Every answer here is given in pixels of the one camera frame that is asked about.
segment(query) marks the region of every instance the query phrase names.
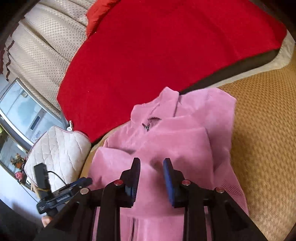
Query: red blanket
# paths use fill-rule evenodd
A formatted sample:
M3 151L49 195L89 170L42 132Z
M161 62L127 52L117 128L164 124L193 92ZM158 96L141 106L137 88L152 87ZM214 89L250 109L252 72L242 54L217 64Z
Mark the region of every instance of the red blanket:
M122 0L73 58L58 101L91 142L135 104L279 49L283 24L248 0Z

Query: white quilted bag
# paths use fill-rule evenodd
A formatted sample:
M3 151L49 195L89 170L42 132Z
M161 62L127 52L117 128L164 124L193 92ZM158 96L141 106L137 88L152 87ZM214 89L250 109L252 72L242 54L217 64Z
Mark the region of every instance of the white quilted bag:
M34 166L43 162L48 171L58 174L65 183L74 182L79 178L90 149L91 143L83 133L52 126L31 148L25 173L37 186ZM49 173L49 182L53 192L64 186L53 173Z

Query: cable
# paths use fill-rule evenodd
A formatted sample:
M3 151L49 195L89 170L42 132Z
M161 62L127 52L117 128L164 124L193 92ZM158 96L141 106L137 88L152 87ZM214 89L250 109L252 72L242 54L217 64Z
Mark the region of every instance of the cable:
M61 179L61 181L65 184L65 185L67 185L64 181L63 181L63 179L58 175L58 174L56 174L55 172L53 172L53 171L48 171L47 173L53 173L53 174L55 174L59 179Z
M38 187L36 187L36 188L37 188L37 190L43 191L43 192L49 192L50 191L50 189L42 189L42 188L38 188Z
M27 190L23 187L23 185L20 182L18 182L18 183L22 186L22 188L26 191L26 193L29 194L31 198L33 198L32 195L30 193L28 193Z

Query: metal screw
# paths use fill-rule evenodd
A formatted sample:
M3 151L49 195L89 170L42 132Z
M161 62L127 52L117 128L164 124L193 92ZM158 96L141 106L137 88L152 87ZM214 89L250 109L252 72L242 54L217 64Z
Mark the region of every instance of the metal screw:
M123 184L123 181L120 180L120 179L114 181L114 185L115 185L115 186L120 186L120 185L122 185L122 184Z
M184 186L189 186L191 184L191 182L189 181L189 180L183 180L182 181L182 185L184 185Z
M87 194L89 192L89 189L88 188L82 188L82 189L80 189L80 193L82 194L82 195L85 195L85 194Z
M216 192L224 193L225 189L223 187L216 187Z

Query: human hand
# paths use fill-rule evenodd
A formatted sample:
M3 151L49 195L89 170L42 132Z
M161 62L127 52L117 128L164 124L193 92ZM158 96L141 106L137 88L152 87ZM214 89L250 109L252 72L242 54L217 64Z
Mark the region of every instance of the human hand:
M53 220L53 218L51 216L46 215L46 216L43 216L41 220L42 220L43 226L46 227Z

